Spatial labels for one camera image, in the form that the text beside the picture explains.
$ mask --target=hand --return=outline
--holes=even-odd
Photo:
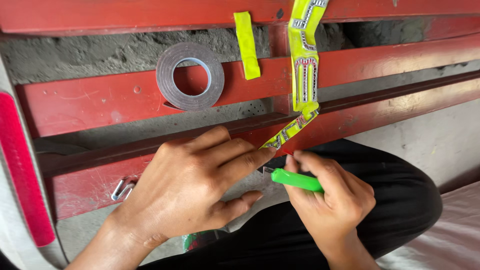
[[[220,198],[275,152],[232,140],[223,126],[196,139],[166,142],[112,215],[136,242],[151,248],[174,236],[221,228],[248,211],[262,193],[248,191],[227,202]]]
[[[290,185],[285,188],[292,206],[325,257],[329,259],[336,251],[344,252],[339,249],[346,246],[361,245],[356,226],[375,206],[373,188],[336,161],[311,152],[295,151],[293,157],[287,156],[285,170],[297,172],[297,161],[304,172],[318,178],[325,193]]]

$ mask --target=left hand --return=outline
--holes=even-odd
[[[223,126],[196,139],[166,142],[111,218],[147,248],[174,236],[221,228],[248,211],[262,193],[248,191],[227,202],[220,198],[275,152],[232,140]]]

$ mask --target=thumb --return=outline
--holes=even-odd
[[[217,203],[222,203],[223,206],[216,211],[215,215],[218,215],[219,218],[227,224],[235,218],[245,214],[252,205],[262,197],[262,192],[252,190],[245,192],[240,198],[226,202],[219,201]]]
[[[287,155],[287,159],[285,160],[285,167],[283,167],[283,169],[289,172],[298,173],[299,164],[293,156]],[[288,197],[290,198],[290,200],[292,200],[292,197],[302,196],[305,193],[303,189],[296,186],[292,186],[288,184],[284,184],[283,186],[287,190]]]

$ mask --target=red reflective strip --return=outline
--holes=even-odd
[[[0,145],[25,222],[36,246],[55,240],[13,98],[0,93]]]

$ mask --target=fingernail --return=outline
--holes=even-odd
[[[285,160],[286,164],[291,164],[293,162],[293,156],[287,155],[287,159]]]

